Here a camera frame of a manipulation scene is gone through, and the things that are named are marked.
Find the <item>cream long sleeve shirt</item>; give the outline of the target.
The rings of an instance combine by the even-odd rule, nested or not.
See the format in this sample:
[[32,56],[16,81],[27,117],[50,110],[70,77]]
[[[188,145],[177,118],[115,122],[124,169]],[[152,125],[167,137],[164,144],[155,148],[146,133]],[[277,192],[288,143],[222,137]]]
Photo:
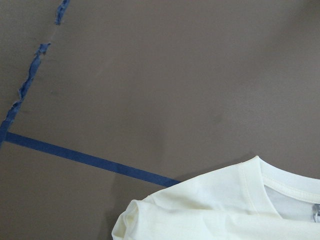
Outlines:
[[317,240],[320,181],[255,156],[132,200],[111,236],[115,240]]

